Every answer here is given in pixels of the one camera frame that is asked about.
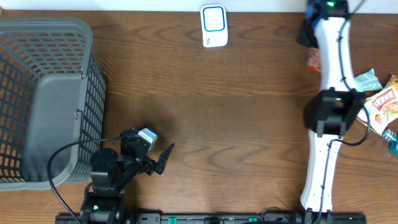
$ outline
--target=wood grain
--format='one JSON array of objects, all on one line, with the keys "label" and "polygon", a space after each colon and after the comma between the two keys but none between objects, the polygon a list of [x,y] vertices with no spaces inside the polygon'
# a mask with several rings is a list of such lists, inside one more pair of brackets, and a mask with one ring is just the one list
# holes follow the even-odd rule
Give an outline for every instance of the wood grain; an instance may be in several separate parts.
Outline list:
[{"label": "wood grain", "polygon": [[[80,17],[108,80],[104,136],[147,124],[157,157],[176,147],[162,176],[137,176],[129,206],[165,213],[261,212],[299,206],[307,172],[302,111],[318,91],[307,50],[295,42],[303,14],[229,13],[226,47],[204,49],[198,13],[5,11],[3,17]],[[358,15],[351,30],[355,73],[398,73],[398,16]],[[397,125],[392,129],[398,131]],[[356,123],[347,140],[362,137]],[[118,142],[104,146],[119,149]],[[333,188],[336,212],[397,223],[398,157],[372,134],[343,146]],[[60,193],[78,212],[85,184]],[[0,223],[53,223],[65,212],[51,191],[1,192]]]}]

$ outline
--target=chip bag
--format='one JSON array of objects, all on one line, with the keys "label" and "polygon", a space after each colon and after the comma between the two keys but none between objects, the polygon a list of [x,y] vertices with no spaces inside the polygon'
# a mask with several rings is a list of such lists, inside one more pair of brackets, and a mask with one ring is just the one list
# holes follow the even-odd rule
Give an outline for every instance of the chip bag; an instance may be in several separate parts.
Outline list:
[{"label": "chip bag", "polygon": [[[380,93],[365,99],[365,108],[369,113],[371,127],[382,135],[389,123],[398,118],[398,78],[391,76],[386,87]],[[367,124],[366,113],[361,110],[358,119]]]}]

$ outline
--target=white wall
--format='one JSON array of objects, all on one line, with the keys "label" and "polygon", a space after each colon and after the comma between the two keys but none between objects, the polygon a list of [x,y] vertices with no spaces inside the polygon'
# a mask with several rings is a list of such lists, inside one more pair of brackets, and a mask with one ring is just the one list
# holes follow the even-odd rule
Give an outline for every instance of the white wall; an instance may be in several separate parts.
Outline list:
[{"label": "white wall", "polygon": [[[354,8],[360,0],[349,0]],[[4,9],[199,11],[219,3],[229,12],[303,12],[307,0],[0,0]],[[367,0],[362,13],[396,13],[398,0]]]}]

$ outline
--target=gray basket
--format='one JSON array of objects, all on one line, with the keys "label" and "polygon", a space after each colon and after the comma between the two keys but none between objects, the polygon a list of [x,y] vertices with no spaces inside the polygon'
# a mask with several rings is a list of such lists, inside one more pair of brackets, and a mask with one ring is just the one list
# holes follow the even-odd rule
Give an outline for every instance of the gray basket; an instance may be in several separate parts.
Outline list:
[{"label": "gray basket", "polygon": [[[0,21],[0,190],[45,190],[60,147],[101,137],[105,82],[79,19]],[[99,143],[61,152],[54,184],[90,178]]]}]

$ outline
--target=wire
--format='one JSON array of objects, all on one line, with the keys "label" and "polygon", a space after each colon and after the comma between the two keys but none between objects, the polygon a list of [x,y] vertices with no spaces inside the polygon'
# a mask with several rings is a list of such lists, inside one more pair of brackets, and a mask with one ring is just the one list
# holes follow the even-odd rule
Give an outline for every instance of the wire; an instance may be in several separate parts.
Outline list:
[{"label": "wire", "polygon": [[[351,14],[348,14],[348,15],[347,15],[347,17],[346,17],[346,19],[345,19],[345,21],[344,21],[344,23],[343,23],[343,25],[341,26],[341,29],[340,29],[340,31],[339,31],[339,38],[338,38],[338,54],[339,54],[339,62],[340,62],[340,69],[341,69],[341,80],[343,81],[343,83],[345,84],[345,86],[347,87],[347,89],[349,90],[349,92],[350,92],[350,93],[356,98],[356,100],[358,100],[359,102],[362,102],[362,99],[359,97],[358,92],[357,92],[355,89],[351,89],[351,88],[349,87],[349,85],[348,85],[348,83],[347,83],[347,80],[346,80],[346,76],[344,75],[343,54],[342,54],[342,52],[341,52],[341,40],[343,40],[343,31],[344,31],[344,28],[345,28],[346,25],[347,25],[347,22],[351,20],[351,18],[354,16],[354,14],[356,14],[356,13],[358,12],[358,10],[363,6],[363,4],[364,4],[365,2],[366,2],[366,0],[362,0],[362,1],[356,6],[356,8],[354,9],[354,11],[353,11]],[[367,121],[368,121],[368,123],[367,123],[368,127],[366,128],[366,132],[365,132],[365,135],[363,136],[363,138],[362,138],[361,140],[359,140],[358,142],[355,142],[355,143],[346,142],[346,141],[343,141],[343,140],[340,140],[340,139],[332,139],[332,140],[329,142],[329,145],[328,145],[328,154],[327,154],[327,157],[326,157],[326,164],[325,164],[325,173],[324,173],[324,175],[323,175],[323,182],[322,182],[322,185],[321,185],[321,188],[322,188],[321,205],[320,205],[318,217],[317,217],[317,219],[314,221],[314,223],[319,222],[319,221],[321,220],[321,217],[322,217],[323,197],[324,197],[324,194],[325,194],[326,175],[327,175],[327,172],[328,172],[328,163],[329,163],[329,158],[330,158],[330,149],[331,149],[331,145],[332,145],[334,142],[340,142],[340,143],[345,144],[345,145],[347,145],[347,146],[359,146],[359,145],[361,145],[362,143],[364,143],[364,142],[368,139],[368,137],[369,137],[369,135],[370,135],[370,132],[371,132],[371,121],[370,121],[369,113],[368,113],[367,109],[365,108],[365,105],[364,105],[363,102],[361,103],[361,107],[362,107],[362,109],[364,110],[364,112],[366,113],[366,119],[367,119]]]},{"label": "wire", "polygon": [[[55,156],[58,155],[58,153],[62,152],[63,150],[72,147],[74,145],[77,144],[84,144],[84,143],[88,143],[88,142],[103,142],[103,141],[114,141],[114,140],[120,140],[125,138],[125,136],[120,136],[120,137],[116,137],[116,138],[106,138],[106,139],[89,139],[89,140],[81,140],[81,141],[77,141],[77,142],[73,142],[70,144],[67,144],[66,146],[61,147],[60,149],[58,149],[57,151],[55,151],[55,153],[53,153],[49,159],[49,162],[47,163],[47,177],[49,179],[49,183],[51,186],[52,191],[54,192],[55,196],[57,196],[57,198],[59,199],[59,201],[61,202],[61,204],[68,210],[68,212],[70,213],[71,216],[74,217],[74,219],[76,220],[76,222],[78,224],[81,224],[81,221],[79,220],[79,218],[75,215],[75,213],[72,211],[72,209],[67,205],[67,203],[62,199],[61,195],[58,193],[58,191],[55,188],[54,182],[52,181],[51,178],[51,163],[54,160]],[[89,191],[90,186],[92,183],[88,184],[85,192]]]},{"label": "wire", "polygon": [[[267,208],[262,214],[261,214],[261,220],[262,221],[264,221],[265,222],[265,215],[266,215],[266,213],[269,211],[269,210],[278,210],[278,211],[282,211],[280,208],[278,208],[278,207],[269,207],[269,208]],[[289,221],[290,219],[286,216],[286,214],[284,214],[283,213],[283,215],[284,215],[284,217]]]}]

